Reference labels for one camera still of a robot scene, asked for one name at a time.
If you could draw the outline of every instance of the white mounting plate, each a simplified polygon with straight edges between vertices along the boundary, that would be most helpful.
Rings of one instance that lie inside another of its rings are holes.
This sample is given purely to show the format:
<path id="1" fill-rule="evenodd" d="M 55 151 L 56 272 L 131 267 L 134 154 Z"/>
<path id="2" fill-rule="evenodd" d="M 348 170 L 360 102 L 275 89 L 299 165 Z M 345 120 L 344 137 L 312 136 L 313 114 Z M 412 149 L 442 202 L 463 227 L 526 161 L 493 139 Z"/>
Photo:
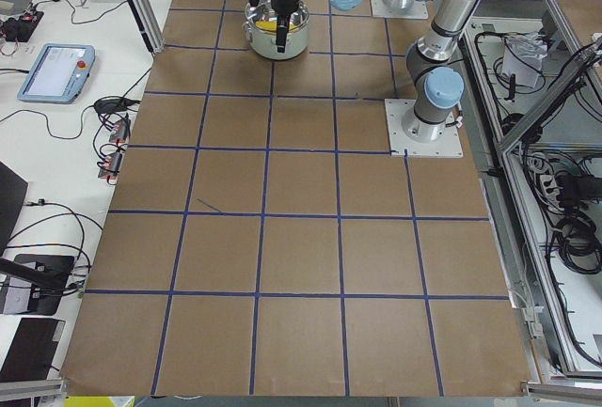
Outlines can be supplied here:
<path id="1" fill-rule="evenodd" d="M 408 0 L 410 6 L 405 9 L 394 8 L 391 0 L 370 0 L 372 4 L 372 16 L 384 17 L 386 19 L 411 19 L 426 20 L 429 11 L 424 1 Z"/>
<path id="2" fill-rule="evenodd" d="M 455 127 L 446 128 L 439 139 L 430 144 L 422 144 L 405 134 L 402 128 L 402 117 L 410 108 L 414 107 L 415 100 L 399 99 L 385 100 L 387 111 L 388 141 L 392 156 L 423 157 L 423 158 L 462 158 L 462 144 Z M 448 122 L 453 122 L 450 113 Z"/>

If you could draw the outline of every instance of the tablet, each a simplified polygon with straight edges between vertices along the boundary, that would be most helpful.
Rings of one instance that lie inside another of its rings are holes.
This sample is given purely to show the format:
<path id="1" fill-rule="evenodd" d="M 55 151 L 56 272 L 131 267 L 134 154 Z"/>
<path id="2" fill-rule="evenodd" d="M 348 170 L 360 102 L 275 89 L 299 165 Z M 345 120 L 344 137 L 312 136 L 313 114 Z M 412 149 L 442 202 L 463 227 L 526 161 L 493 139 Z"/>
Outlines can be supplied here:
<path id="1" fill-rule="evenodd" d="M 71 103 L 82 91 L 94 58 L 94 48 L 89 45 L 47 43 L 19 89 L 17 99 Z"/>

